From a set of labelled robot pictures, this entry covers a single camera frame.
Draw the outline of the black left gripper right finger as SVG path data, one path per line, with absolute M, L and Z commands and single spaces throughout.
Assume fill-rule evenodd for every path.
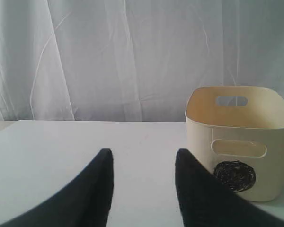
M 284 221 L 223 186 L 184 148 L 175 162 L 177 198 L 186 227 L 284 227 Z

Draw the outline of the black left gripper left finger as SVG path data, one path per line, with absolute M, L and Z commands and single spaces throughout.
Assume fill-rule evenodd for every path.
M 113 198 L 113 153 L 101 149 L 75 176 L 65 165 L 0 176 L 0 227 L 104 227 Z

